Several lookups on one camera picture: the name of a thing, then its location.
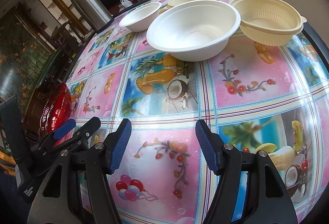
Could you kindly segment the colourful printed tablecloth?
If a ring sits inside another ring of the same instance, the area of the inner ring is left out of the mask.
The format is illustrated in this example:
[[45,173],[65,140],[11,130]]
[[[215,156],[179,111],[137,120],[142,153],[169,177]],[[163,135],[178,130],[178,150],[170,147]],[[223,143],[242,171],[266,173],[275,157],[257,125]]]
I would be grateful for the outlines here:
[[203,119],[223,141],[275,147],[297,219],[328,200],[328,46],[308,24],[284,46],[237,31],[210,60],[185,63],[148,45],[121,16],[86,43],[66,84],[80,127],[97,116],[94,144],[122,119],[132,135],[108,177],[123,223],[201,223],[219,177],[195,135]]

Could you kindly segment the large white paper bowl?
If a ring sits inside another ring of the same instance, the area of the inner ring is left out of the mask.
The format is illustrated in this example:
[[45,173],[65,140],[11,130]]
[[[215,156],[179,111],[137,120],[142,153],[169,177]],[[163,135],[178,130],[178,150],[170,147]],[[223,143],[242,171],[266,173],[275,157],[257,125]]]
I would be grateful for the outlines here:
[[240,23],[240,13],[225,2],[189,1],[159,15],[148,27],[147,42],[179,60],[204,61],[221,53]]

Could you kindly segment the red glass flower plate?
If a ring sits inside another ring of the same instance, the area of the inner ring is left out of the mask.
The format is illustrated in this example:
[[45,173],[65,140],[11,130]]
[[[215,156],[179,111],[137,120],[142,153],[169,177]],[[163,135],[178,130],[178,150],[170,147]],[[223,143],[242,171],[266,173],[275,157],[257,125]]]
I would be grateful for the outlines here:
[[40,138],[57,130],[70,119],[71,105],[69,88],[65,83],[61,83],[44,106],[38,130]]

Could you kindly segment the beige plastic bowl with tab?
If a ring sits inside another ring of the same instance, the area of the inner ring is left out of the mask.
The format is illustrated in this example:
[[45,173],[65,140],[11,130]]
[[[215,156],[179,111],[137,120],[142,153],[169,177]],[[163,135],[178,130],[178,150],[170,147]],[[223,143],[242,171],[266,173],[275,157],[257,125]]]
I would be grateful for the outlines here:
[[240,29],[251,40],[282,46],[303,30],[307,19],[282,0],[231,0],[241,16]]

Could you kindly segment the steel thermos flask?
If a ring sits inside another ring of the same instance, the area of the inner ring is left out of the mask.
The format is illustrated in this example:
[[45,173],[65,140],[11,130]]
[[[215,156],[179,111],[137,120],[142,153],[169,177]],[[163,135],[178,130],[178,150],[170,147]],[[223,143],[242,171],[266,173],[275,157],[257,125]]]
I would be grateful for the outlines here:
[[96,32],[100,33],[113,23],[113,15],[100,0],[70,0],[78,13]]

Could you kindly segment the small white paper bowl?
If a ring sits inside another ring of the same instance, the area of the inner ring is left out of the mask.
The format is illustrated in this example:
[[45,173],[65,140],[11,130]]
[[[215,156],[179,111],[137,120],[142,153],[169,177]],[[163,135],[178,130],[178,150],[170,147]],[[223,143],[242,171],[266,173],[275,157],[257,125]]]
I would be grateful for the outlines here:
[[151,23],[160,14],[162,3],[152,2],[134,9],[119,22],[120,27],[125,27],[131,32],[141,32],[148,29]]

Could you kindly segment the framed flower painting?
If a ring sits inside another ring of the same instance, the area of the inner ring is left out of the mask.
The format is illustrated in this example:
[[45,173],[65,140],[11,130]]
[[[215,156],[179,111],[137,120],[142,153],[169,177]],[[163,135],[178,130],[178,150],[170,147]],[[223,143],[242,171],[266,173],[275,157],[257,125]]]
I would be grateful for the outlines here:
[[28,32],[15,13],[1,18],[1,98],[16,95],[25,112],[51,54]]

